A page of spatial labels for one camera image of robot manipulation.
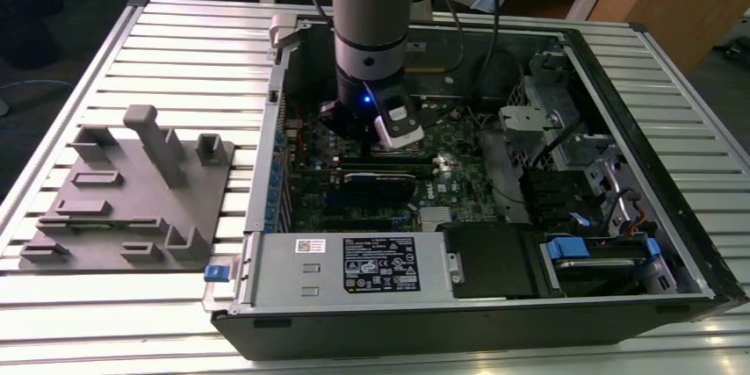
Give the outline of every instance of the slotted metal surface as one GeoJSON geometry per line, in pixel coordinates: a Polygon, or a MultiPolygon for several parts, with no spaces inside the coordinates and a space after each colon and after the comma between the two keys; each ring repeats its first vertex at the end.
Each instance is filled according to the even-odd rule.
{"type": "MultiPolygon", "coordinates": [[[[65,145],[75,127],[115,125],[118,137],[134,137],[121,122],[126,107],[137,103],[162,110],[159,123],[177,127],[181,139],[219,132],[239,146],[214,245],[217,256],[239,252],[273,65],[266,58],[267,28],[281,11],[310,14],[313,8],[151,0],[146,8],[130,8],[123,15],[123,36],[114,34],[102,50],[102,63],[85,76],[71,123],[47,146],[50,157],[34,164],[39,179],[28,173],[30,191],[12,198],[18,209],[0,237],[0,249],[7,244],[0,270],[10,274],[0,278],[0,365],[8,365],[0,372],[309,373],[315,368],[325,373],[500,374],[513,366],[518,373],[641,374],[653,372],[654,365],[669,365],[684,373],[745,373],[749,306],[697,323],[666,326],[608,347],[257,363],[237,354],[209,322],[201,305],[206,287],[201,274],[14,275],[20,248],[34,237],[36,217],[52,204],[77,160],[75,151],[65,145]]],[[[450,16],[438,14],[437,19],[450,16]]],[[[488,22],[470,15],[462,19],[488,22]]],[[[570,26],[582,32],[726,263],[750,291],[746,155],[649,36],[620,24],[530,18],[509,18],[504,24],[570,26]]],[[[219,285],[214,298],[230,299],[233,289],[233,285],[219,285]]]]}

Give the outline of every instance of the blue connector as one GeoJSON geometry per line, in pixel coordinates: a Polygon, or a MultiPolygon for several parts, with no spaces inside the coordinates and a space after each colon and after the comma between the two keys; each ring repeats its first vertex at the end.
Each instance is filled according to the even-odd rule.
{"type": "Polygon", "coordinates": [[[652,255],[652,258],[656,258],[657,256],[661,255],[661,247],[660,244],[657,243],[657,239],[649,238],[646,240],[646,249],[649,250],[649,254],[652,255]]]}
{"type": "Polygon", "coordinates": [[[274,221],[277,218],[277,209],[273,207],[266,208],[266,221],[274,221]]]}
{"type": "Polygon", "coordinates": [[[230,265],[210,264],[203,272],[203,280],[207,283],[229,283],[231,270],[230,265]]]}
{"type": "Polygon", "coordinates": [[[279,192],[269,191],[269,204],[275,205],[278,199],[279,199],[279,192]]]}
{"type": "Polygon", "coordinates": [[[590,256],[589,248],[581,237],[557,237],[546,243],[546,246],[553,260],[590,256]]]}

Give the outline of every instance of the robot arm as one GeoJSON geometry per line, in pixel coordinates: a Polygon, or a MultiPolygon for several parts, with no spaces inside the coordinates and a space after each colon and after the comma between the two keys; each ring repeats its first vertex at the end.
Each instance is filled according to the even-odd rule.
{"type": "MultiPolygon", "coordinates": [[[[425,136],[402,83],[411,1],[333,0],[338,101],[347,111],[347,122],[337,122],[338,130],[333,129],[353,137],[357,126],[354,137],[381,139],[389,148],[402,148],[425,136]]],[[[489,5],[488,0],[472,4],[489,5]]]]}

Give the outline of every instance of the warning label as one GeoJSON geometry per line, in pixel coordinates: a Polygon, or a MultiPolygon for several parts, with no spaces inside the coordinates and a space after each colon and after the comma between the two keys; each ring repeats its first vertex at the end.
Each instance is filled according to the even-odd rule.
{"type": "Polygon", "coordinates": [[[343,288],[349,293],[418,292],[414,237],[345,239],[343,288]]]}

